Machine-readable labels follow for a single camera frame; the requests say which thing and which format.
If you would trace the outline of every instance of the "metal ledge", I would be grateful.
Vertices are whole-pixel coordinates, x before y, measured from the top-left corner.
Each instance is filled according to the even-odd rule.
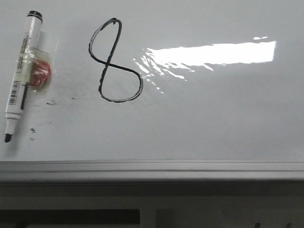
[[[190,160],[0,162],[0,185],[303,180],[303,162]]]

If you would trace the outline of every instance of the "ink mark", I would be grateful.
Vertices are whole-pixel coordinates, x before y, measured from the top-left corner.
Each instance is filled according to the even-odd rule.
[[[52,103],[47,102],[47,105],[56,105],[56,102],[52,100]]]
[[[105,61],[102,61],[100,59],[98,59],[92,52],[92,46],[93,46],[93,43],[94,43],[94,40],[96,38],[96,36],[98,35],[98,33],[100,31],[102,31],[105,27],[107,27],[109,24],[115,24],[115,23],[118,23],[118,31],[117,31],[117,35],[116,35],[116,39],[115,39],[115,42],[112,46],[112,49],[111,49],[111,52],[110,52],[110,55],[108,57],[108,60],[105,62]],[[114,51],[116,49],[116,46],[117,46],[117,43],[118,43],[118,40],[119,40],[119,37],[120,37],[120,34],[121,34],[121,31],[122,31],[122,27],[123,27],[123,24],[120,20],[118,20],[117,18],[112,18],[112,19],[109,19],[106,23],[104,23],[102,26],[100,26],[96,31],[95,33],[93,34],[92,38],[91,38],[91,42],[89,43],[89,54],[90,56],[95,60],[97,61],[98,63],[102,63],[104,64],[104,69],[103,69],[103,72],[101,74],[101,77],[100,77],[100,84],[99,84],[99,87],[98,87],[98,91],[101,95],[101,97],[109,102],[115,102],[115,103],[121,103],[121,102],[126,102],[126,101],[131,101],[131,100],[134,100],[136,99],[141,93],[142,93],[142,90],[143,90],[143,78],[142,76],[132,70],[132,69],[129,69],[129,68],[126,68],[126,67],[123,67],[123,66],[118,66],[118,65],[114,65],[114,64],[111,64],[111,59],[113,57],[113,54],[114,54]],[[133,74],[135,74],[137,77],[138,77],[138,80],[139,80],[139,88],[137,90],[137,92],[129,97],[129,98],[126,98],[126,99],[119,99],[119,100],[116,100],[116,99],[111,99],[111,98],[108,98],[106,96],[103,95],[103,91],[102,91],[102,87],[103,87],[103,82],[104,82],[104,79],[105,79],[105,74],[108,70],[108,67],[115,67],[115,68],[118,68],[118,69],[121,69],[121,70],[125,70],[125,71],[128,71],[128,72],[131,72]]]

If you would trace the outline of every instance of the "marker label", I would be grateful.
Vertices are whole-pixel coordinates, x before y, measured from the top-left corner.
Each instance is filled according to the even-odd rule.
[[[11,92],[10,92],[10,99],[9,99],[9,105],[16,105],[18,93],[20,90],[20,81],[13,81]]]
[[[22,43],[21,43],[21,47],[20,47],[20,53],[19,53],[19,57],[18,57],[16,73],[21,73],[22,72],[23,62],[24,62],[24,58],[25,58],[25,54],[26,54],[26,48],[27,48],[28,43],[29,43],[28,42],[29,39],[30,39],[29,33],[28,32],[24,33]]]

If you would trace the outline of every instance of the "barcode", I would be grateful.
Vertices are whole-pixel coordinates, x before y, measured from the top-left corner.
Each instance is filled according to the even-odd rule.
[[[17,64],[17,72],[21,72],[23,67],[23,57],[19,56],[18,64]]]
[[[9,104],[15,105],[17,102],[18,92],[20,88],[20,81],[14,81],[11,87]]]
[[[22,44],[21,44],[21,51],[20,51],[21,54],[25,53],[25,49],[28,45],[28,41],[29,41],[29,35],[26,34],[26,36],[23,38],[23,41],[22,41]]]

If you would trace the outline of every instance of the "marker tip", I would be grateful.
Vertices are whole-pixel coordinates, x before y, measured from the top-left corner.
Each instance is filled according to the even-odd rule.
[[[8,143],[11,140],[11,134],[5,134],[5,142]]]

